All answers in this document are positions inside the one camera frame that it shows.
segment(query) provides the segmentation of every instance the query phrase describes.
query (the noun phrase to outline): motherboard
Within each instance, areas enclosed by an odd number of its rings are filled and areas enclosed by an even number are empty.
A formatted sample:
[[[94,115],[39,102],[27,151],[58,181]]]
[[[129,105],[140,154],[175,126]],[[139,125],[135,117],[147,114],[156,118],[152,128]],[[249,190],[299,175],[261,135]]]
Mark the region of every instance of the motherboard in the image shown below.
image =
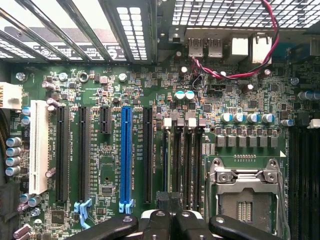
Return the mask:
[[[320,60],[267,70],[217,80],[174,58],[15,67],[22,111],[11,111],[10,136],[21,142],[7,153],[20,159],[6,173],[20,186],[20,226],[31,239],[62,240],[123,213],[140,217],[168,192],[206,221],[224,214],[284,236],[289,129],[319,109]]]

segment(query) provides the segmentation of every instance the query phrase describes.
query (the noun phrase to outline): chip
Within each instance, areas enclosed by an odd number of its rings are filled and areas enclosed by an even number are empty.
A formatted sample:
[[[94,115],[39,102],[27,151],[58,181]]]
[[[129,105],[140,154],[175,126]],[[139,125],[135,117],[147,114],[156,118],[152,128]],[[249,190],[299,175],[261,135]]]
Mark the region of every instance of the chip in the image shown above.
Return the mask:
[[[52,224],[65,224],[65,211],[63,210],[52,210],[51,211],[51,223]]]
[[[112,193],[113,193],[112,186],[103,186],[101,188],[101,193],[102,193],[102,195],[112,195]]]

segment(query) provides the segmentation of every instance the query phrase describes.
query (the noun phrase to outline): white connector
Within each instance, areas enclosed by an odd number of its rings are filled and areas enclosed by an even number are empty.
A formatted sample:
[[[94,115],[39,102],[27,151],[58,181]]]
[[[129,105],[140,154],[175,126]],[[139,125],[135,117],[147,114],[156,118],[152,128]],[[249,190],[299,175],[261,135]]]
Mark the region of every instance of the white connector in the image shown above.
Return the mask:
[[[7,82],[0,82],[0,108],[22,109],[22,87]]]
[[[320,119],[311,119],[309,126],[306,127],[307,129],[318,129],[320,128]]]
[[[48,104],[42,100],[31,100],[29,194],[42,194],[48,190]]]

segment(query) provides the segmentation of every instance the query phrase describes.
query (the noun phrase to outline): blue pcie slot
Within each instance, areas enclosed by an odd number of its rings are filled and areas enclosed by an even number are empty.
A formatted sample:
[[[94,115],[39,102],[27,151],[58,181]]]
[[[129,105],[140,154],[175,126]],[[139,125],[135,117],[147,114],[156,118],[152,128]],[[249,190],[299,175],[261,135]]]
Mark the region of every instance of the blue pcie slot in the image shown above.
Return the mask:
[[[131,214],[134,200],[131,199],[132,160],[132,109],[124,106],[121,110],[121,177],[119,212]]]

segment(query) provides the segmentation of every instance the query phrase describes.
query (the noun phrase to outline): white pci slot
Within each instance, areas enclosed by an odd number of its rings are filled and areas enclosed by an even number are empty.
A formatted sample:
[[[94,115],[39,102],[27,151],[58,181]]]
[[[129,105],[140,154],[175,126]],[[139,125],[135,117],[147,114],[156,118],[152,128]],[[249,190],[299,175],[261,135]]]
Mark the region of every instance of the white pci slot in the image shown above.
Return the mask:
[[[31,100],[29,194],[42,194],[48,190],[49,112],[47,103]]]

